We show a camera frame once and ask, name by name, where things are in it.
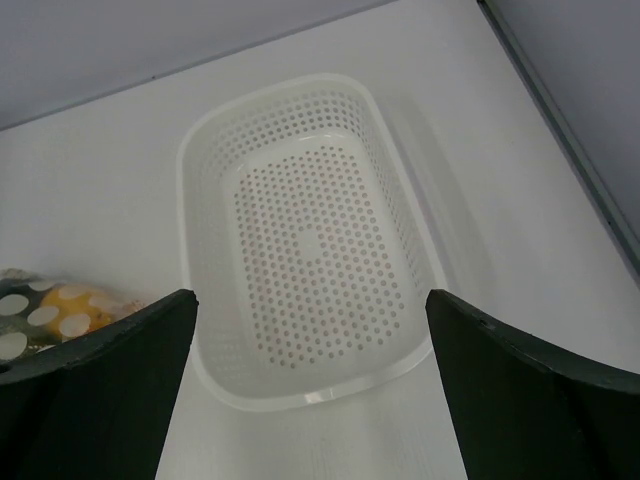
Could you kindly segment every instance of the yellow object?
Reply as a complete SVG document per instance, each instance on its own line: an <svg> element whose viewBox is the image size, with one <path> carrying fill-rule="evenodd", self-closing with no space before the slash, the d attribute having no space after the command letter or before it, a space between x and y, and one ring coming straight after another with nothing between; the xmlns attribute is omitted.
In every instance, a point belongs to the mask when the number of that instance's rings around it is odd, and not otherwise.
<svg viewBox="0 0 640 480"><path fill-rule="evenodd" d="M57 315L45 327L61 339L92 332L112 321L112 315L103 305L109 296L84 285L65 285L54 288L42 299L41 307L55 307Z"/></svg>

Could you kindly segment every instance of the white plastic basket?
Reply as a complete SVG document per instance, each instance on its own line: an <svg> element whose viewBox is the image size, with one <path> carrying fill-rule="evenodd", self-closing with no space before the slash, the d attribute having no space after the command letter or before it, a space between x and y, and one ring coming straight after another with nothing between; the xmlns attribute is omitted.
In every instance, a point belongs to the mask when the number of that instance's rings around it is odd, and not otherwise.
<svg viewBox="0 0 640 480"><path fill-rule="evenodd" d="M307 76L215 109L183 141L178 178L193 358L219 398L317 403L431 351L425 301L444 275L361 84Z"/></svg>

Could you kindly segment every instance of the white backdrop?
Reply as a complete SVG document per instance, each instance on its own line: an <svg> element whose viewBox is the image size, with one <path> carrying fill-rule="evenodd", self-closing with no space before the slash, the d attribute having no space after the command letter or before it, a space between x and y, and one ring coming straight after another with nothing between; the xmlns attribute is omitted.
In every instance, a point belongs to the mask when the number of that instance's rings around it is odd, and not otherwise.
<svg viewBox="0 0 640 480"><path fill-rule="evenodd" d="M6 0L0 129L388 1Z"/></svg>

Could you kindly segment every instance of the white surface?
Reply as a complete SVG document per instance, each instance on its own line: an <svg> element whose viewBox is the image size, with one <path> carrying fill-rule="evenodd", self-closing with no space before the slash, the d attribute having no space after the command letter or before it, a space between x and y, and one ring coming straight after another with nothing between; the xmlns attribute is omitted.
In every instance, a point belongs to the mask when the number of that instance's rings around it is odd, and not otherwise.
<svg viewBox="0 0 640 480"><path fill-rule="evenodd" d="M0 128L383 1L0 2Z"/></svg>
<svg viewBox="0 0 640 480"><path fill-rule="evenodd" d="M401 0L0 134L0 264L149 296L178 288L185 132L216 105L322 71L365 82L393 122L411 177L426 186L454 292L640 372L638 287L468 0ZM218 402L189 364L158 478L464 470L433 358L368 392L268 414Z"/></svg>
<svg viewBox="0 0 640 480"><path fill-rule="evenodd" d="M178 153L194 359L231 405L273 411L391 380L431 351L447 288L418 199L366 87L307 75L199 120Z"/></svg>

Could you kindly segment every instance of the perforated basket bottom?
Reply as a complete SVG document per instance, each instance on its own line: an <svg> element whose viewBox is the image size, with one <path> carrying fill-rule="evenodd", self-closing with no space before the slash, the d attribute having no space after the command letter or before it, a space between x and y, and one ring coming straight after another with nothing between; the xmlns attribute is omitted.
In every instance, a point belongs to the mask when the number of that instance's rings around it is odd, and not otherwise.
<svg viewBox="0 0 640 480"><path fill-rule="evenodd" d="M344 375L381 349L395 356L415 344L424 305L356 137L261 151L225 189L244 332L259 362Z"/></svg>

